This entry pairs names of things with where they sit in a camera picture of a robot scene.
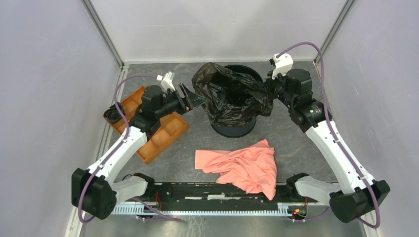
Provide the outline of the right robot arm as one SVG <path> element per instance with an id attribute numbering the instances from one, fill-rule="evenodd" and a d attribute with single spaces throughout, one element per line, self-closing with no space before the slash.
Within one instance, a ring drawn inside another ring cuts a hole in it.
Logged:
<path id="1" fill-rule="evenodd" d="M 378 212 L 390 186 L 385 180 L 377 180 L 355 158 L 332 115 L 313 98 L 310 73 L 303 69 L 284 74 L 271 70 L 265 84 L 268 98 L 279 99 L 288 108 L 293 123 L 317 146 L 337 178 L 337 183 L 331 184 L 299 173 L 286 180 L 286 197 L 291 201 L 312 198 L 327 205 L 343 223 Z"/>

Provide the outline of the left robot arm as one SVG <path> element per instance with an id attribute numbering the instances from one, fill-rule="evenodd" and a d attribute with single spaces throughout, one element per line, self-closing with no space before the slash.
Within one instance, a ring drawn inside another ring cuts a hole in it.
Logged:
<path id="1" fill-rule="evenodd" d="M 141 96 L 141 104 L 119 139 L 94 164 L 87 169 L 77 168 L 71 177 L 71 202 L 78 209 L 79 220 L 88 223 L 83 213 L 92 218 L 105 219 L 121 202 L 141 198 L 150 201 L 155 196 L 155 187 L 140 176 L 115 182 L 115 178 L 129 159 L 161 127 L 161 118 L 174 112 L 182 115 L 205 103 L 205 98 L 191 92 L 184 84 L 180 91 L 159 85 L 147 86 Z"/>

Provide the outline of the dark blue trash bin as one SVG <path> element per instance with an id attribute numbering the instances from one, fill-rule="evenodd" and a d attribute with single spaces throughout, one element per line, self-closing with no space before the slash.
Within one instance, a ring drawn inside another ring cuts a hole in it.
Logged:
<path id="1" fill-rule="evenodd" d="M 263 79 L 260 76 L 260 74 L 248 66 L 235 64 L 235 65 L 227 65 L 225 67 L 228 69 L 231 69 L 232 71 L 236 73 L 249 74 L 256 81 L 263 82 Z M 257 121 L 257 118 L 254 118 L 250 122 L 239 127 L 225 127 L 225 126 L 216 125 L 216 124 L 211 124 L 211 126 L 215 132 L 217 132 L 219 135 L 223 137 L 240 138 L 240 137 L 244 137 L 248 135 L 254 129 L 256 125 L 256 121 Z"/>

